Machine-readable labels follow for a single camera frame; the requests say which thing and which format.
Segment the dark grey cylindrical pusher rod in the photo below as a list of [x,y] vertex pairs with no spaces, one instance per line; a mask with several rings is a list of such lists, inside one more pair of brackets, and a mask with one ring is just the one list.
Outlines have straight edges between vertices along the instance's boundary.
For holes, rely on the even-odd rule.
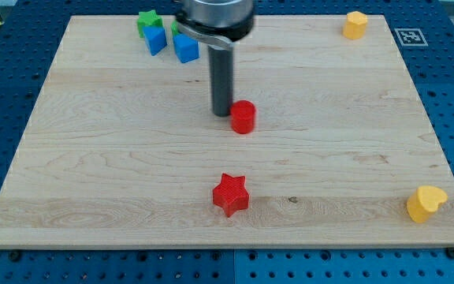
[[212,112],[227,117],[233,104],[233,52],[209,46],[208,63]]

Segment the green block behind arm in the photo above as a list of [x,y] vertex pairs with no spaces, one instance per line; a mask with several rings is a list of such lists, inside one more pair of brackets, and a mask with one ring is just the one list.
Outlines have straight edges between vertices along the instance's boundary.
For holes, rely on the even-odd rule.
[[177,27],[177,21],[173,21],[172,24],[170,25],[170,27],[171,27],[172,36],[177,36],[180,34],[180,31]]

